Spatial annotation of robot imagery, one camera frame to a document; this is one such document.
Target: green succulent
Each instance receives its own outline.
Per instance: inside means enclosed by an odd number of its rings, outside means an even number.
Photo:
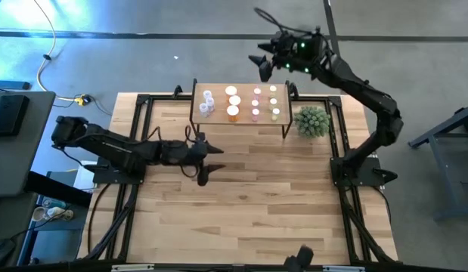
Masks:
[[[302,107],[294,114],[294,123],[299,135],[306,138],[324,136],[330,130],[331,116],[318,107]]]

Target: paint cup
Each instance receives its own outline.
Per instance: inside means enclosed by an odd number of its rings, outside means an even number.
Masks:
[[[209,106],[207,106],[206,103],[201,103],[200,115],[204,118],[209,117]]]
[[[237,122],[239,119],[239,108],[237,106],[229,106],[227,108],[228,121]]]
[[[228,103],[230,103],[231,106],[239,107],[240,101],[241,101],[240,97],[237,95],[234,95],[228,100]]]
[[[225,94],[227,95],[227,103],[228,103],[229,99],[232,96],[237,95],[237,88],[235,88],[234,86],[228,86],[227,88],[225,88]]]
[[[280,110],[278,108],[272,110],[272,121],[277,121],[279,119]]]
[[[254,122],[259,121],[259,110],[258,109],[252,110],[252,120]]]
[[[44,207],[37,207],[34,209],[32,213],[32,221],[38,222],[45,218],[47,215],[47,208]]]
[[[203,99],[207,99],[207,98],[210,98],[212,97],[212,92],[209,91],[209,90],[206,90],[206,91],[203,91]]]
[[[269,87],[269,90],[271,90],[271,93],[269,94],[269,98],[275,98],[276,93],[277,93],[277,87],[274,85],[271,85],[271,87]]]
[[[215,101],[213,100],[213,98],[207,98],[205,104],[209,108],[209,112],[212,112],[215,109]]]
[[[261,97],[261,89],[255,88],[255,89],[254,89],[254,99],[255,99],[255,100],[259,100],[260,97]]]
[[[272,111],[275,108],[277,108],[277,99],[272,98],[269,101],[269,110]]]

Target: wooden table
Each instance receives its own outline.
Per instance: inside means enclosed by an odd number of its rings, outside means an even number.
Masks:
[[[111,131],[129,135],[136,97],[118,94]],[[356,147],[369,136],[363,106],[350,96],[341,100],[349,142]],[[293,102],[293,112],[304,105],[313,103]],[[190,107],[190,101],[155,102],[150,129],[159,125],[163,139],[183,139]],[[337,116],[333,118],[341,143]],[[212,145],[225,151],[206,161],[227,167],[212,173],[205,187],[179,168],[150,167],[138,194],[128,262],[283,264],[306,244],[315,251],[313,264],[349,263],[338,191],[330,178],[328,137],[307,140],[293,128],[283,140],[278,128],[268,126],[203,125],[203,131]],[[111,185],[98,203],[93,246],[111,224],[118,187]],[[367,229],[396,259],[383,198],[369,187],[359,191]],[[78,257],[87,252],[87,228],[88,221]],[[122,229],[115,254],[121,238]]]
[[[233,123],[228,121],[227,107],[230,104],[227,101],[225,89],[228,86],[234,86],[237,89],[237,95],[240,97],[241,102],[239,105],[240,112],[238,114],[238,121]],[[272,121],[272,110],[270,106],[270,87],[276,87],[277,105],[276,108],[280,110],[277,121]],[[254,89],[259,88],[261,94],[259,95],[259,116],[257,121],[252,119],[252,100],[254,99]],[[200,104],[204,102],[203,92],[209,90],[212,92],[212,97],[215,101],[215,110],[208,117],[202,117],[200,114]],[[191,103],[191,123],[192,125],[270,125],[282,126],[283,138],[286,137],[293,122],[291,103],[287,85],[283,84],[208,84],[197,83],[194,87],[193,100]]]

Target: gray concrete floor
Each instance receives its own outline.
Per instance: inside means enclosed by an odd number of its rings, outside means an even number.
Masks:
[[[321,0],[41,0],[57,30],[272,34],[275,27],[258,18],[259,6],[290,26],[321,25],[327,19]],[[350,36],[468,36],[468,0],[331,0],[336,30]],[[32,1],[2,0],[0,30],[42,29],[48,24]],[[200,82],[258,82],[247,55],[260,53],[254,40],[98,40],[59,39],[44,84],[63,96],[93,94],[109,110],[116,94],[130,91],[173,91],[176,85]],[[35,83],[50,39],[0,37],[0,79]],[[353,70],[397,101],[405,127],[398,142],[379,150],[382,166],[397,172],[387,185],[392,229],[398,256],[408,264],[468,270],[468,218],[435,223],[444,191],[428,147],[410,150],[407,141],[468,105],[468,43],[341,42],[341,54]],[[335,94],[303,74],[280,71],[272,82],[286,79],[302,93]],[[34,84],[33,90],[39,87]],[[33,169],[64,171],[77,165],[50,148],[49,135],[59,115],[84,116],[106,126],[110,117],[94,106],[54,108]],[[370,129],[375,116],[367,113]],[[70,154],[94,159],[84,150]]]

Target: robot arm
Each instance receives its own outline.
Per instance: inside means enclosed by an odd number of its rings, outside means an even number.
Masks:
[[[198,175],[198,184],[204,186],[209,180],[210,172],[224,167],[203,165],[207,154],[223,151],[205,141],[203,133],[199,133],[195,140],[190,140],[190,127],[185,128],[185,141],[162,140],[160,128],[155,128],[150,135],[151,137],[158,132],[159,141],[135,141],[99,125],[90,124],[84,118],[59,116],[56,121],[57,125],[52,134],[53,148],[64,150],[65,147],[81,147],[106,159],[114,169],[129,176],[142,178],[146,165],[180,166],[182,171],[185,166],[193,166],[196,173],[188,177]],[[191,147],[188,146],[188,141],[193,143]],[[101,167],[96,165],[85,167],[93,172],[101,170]]]
[[[290,72],[306,73],[311,76],[311,80],[319,79],[331,88],[343,90],[376,113],[378,118],[376,131],[359,148],[350,150],[343,158],[344,174],[356,175],[365,158],[373,151],[381,146],[386,147],[395,143],[403,126],[396,101],[388,94],[370,86],[368,81],[358,78],[349,65],[331,50],[327,39],[320,34],[319,27],[314,33],[292,29],[281,25],[261,9],[256,8],[255,11],[280,28],[271,42],[258,45],[262,50],[273,54],[272,61],[268,61],[266,56],[249,56],[249,59],[259,67],[263,82],[270,79],[275,67],[285,68]]]

